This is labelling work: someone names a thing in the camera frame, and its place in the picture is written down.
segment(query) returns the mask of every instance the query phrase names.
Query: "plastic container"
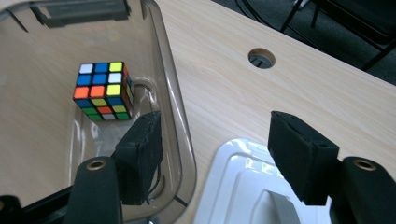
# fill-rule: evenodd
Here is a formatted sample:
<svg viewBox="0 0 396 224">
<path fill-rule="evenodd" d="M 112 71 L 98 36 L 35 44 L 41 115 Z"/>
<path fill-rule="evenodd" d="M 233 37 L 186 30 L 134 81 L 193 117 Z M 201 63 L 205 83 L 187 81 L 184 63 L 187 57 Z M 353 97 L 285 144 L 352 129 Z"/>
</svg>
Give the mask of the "plastic container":
<svg viewBox="0 0 396 224">
<path fill-rule="evenodd" d="M 0 11 L 0 52 L 1 195 L 16 195 L 25 206 L 72 185 L 83 161 L 111 155 L 140 115 L 161 110 L 162 181 L 150 205 L 123 206 L 123 215 L 161 223 L 180 216 L 196 167 L 155 2 L 18 4 Z M 133 119 L 93 122 L 72 99 L 79 65 L 115 61 L 126 63 L 134 82 Z"/>
</svg>

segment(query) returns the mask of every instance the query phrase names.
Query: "blue square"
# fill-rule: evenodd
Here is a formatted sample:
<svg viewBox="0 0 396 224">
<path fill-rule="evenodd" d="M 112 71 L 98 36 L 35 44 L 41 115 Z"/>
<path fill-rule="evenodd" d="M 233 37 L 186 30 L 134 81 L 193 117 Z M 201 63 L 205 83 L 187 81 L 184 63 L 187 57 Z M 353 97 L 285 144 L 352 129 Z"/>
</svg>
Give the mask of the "blue square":
<svg viewBox="0 0 396 224">
<path fill-rule="evenodd" d="M 111 104 L 111 105 L 122 105 L 122 100 L 121 98 L 107 98 L 107 101 Z"/>
<path fill-rule="evenodd" d="M 78 86 L 87 86 L 91 84 L 91 76 L 79 75 L 77 78 Z"/>
<path fill-rule="evenodd" d="M 128 83 L 129 87 L 131 88 L 132 87 L 132 80 L 131 80 L 130 77 L 126 78 L 126 82 Z"/>
<path fill-rule="evenodd" d="M 88 100 L 76 100 L 75 102 L 76 102 L 76 104 L 79 107 L 90 107 L 90 106 L 92 106 L 90 101 L 88 101 Z"/>
<path fill-rule="evenodd" d="M 95 72 L 101 73 L 101 72 L 107 72 L 108 68 L 108 63 L 97 63 L 95 65 Z"/>
<path fill-rule="evenodd" d="M 100 85 L 100 84 L 106 84 L 106 74 L 95 74 L 93 75 L 93 85 Z"/>
</svg>

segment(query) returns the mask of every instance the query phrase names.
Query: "black chair leg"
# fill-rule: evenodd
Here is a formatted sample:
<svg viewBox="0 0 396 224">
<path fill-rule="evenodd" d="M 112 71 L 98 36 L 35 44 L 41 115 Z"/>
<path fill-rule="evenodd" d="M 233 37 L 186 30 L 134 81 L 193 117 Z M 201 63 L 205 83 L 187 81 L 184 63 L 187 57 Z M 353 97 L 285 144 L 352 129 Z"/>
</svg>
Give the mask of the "black chair leg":
<svg viewBox="0 0 396 224">
<path fill-rule="evenodd" d="M 371 68 L 374 64 L 378 63 L 379 60 L 384 58 L 389 52 L 396 48 L 396 40 L 393 40 L 386 48 L 381 50 L 370 62 L 365 64 L 361 70 L 367 71 Z"/>
<path fill-rule="evenodd" d="M 297 3 L 294 5 L 293 9 L 291 10 L 291 13 L 289 16 L 286 18 L 285 22 L 282 25 L 282 28 L 280 28 L 280 33 L 285 32 L 286 28 L 288 27 L 291 19 L 293 18 L 294 14 L 296 14 L 298 8 L 300 7 L 301 3 L 303 0 L 298 0 Z"/>
<path fill-rule="evenodd" d="M 317 23 L 317 18 L 318 18 L 318 14 L 319 14 L 319 6 L 317 5 L 315 7 L 315 12 L 314 12 L 314 17 L 312 18 L 312 22 L 311 22 L 311 27 L 314 28 L 315 24 Z"/>
</svg>

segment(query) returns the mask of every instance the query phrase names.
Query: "chair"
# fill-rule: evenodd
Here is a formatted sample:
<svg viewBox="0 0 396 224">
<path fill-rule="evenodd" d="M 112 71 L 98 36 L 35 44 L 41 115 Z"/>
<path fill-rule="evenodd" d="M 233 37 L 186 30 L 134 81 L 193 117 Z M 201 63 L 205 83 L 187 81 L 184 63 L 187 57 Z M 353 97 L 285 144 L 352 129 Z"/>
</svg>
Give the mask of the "chair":
<svg viewBox="0 0 396 224">
<path fill-rule="evenodd" d="M 280 29 L 284 33 L 303 0 L 298 0 Z M 380 52 L 366 63 L 366 71 L 396 47 L 396 0 L 311 0 L 316 4 L 311 27 L 321 10 Z"/>
</svg>

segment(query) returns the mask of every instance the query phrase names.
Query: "table surface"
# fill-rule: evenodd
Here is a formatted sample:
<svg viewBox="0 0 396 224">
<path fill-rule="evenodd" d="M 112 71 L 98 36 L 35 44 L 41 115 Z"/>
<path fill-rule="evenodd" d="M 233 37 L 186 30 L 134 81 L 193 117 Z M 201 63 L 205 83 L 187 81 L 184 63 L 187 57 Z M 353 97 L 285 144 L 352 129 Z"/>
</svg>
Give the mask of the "table surface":
<svg viewBox="0 0 396 224">
<path fill-rule="evenodd" d="M 0 8 L 19 1 L 1 1 Z M 360 156 L 396 176 L 395 86 L 208 0 L 156 2 L 198 170 L 193 199 L 179 223 L 192 222 L 217 149 L 236 137 L 265 144 L 273 110 L 291 113 L 327 136 L 340 147 L 340 160 Z M 248 54 L 256 48 L 275 55 L 272 68 L 250 64 Z"/>
</svg>

